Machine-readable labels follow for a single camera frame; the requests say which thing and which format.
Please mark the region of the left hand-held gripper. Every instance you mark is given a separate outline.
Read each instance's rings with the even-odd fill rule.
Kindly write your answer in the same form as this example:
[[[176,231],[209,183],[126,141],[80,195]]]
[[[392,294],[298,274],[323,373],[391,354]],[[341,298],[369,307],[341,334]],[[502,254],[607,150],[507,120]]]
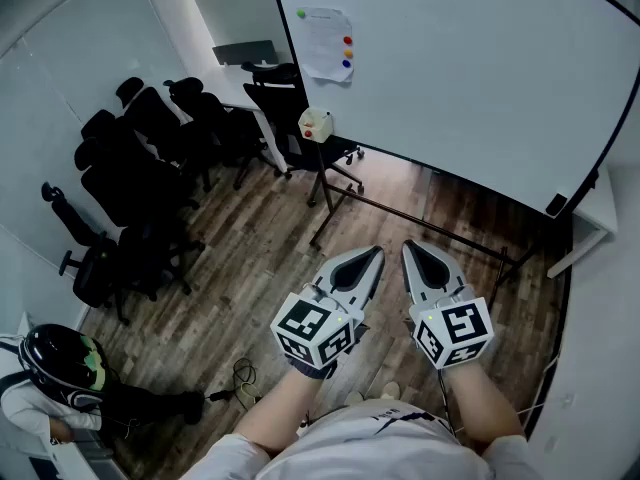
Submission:
[[[352,349],[366,331],[365,309],[385,264],[379,246],[327,260],[299,293],[287,296],[270,329],[289,358],[321,370]]]

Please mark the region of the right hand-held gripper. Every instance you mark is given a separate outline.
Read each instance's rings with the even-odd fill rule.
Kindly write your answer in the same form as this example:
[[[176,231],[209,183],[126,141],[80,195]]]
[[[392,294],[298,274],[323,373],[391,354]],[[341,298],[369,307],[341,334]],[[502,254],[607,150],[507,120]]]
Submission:
[[[494,338],[486,301],[475,294],[458,262],[426,242],[402,247],[409,317],[417,347],[438,369],[480,357]]]

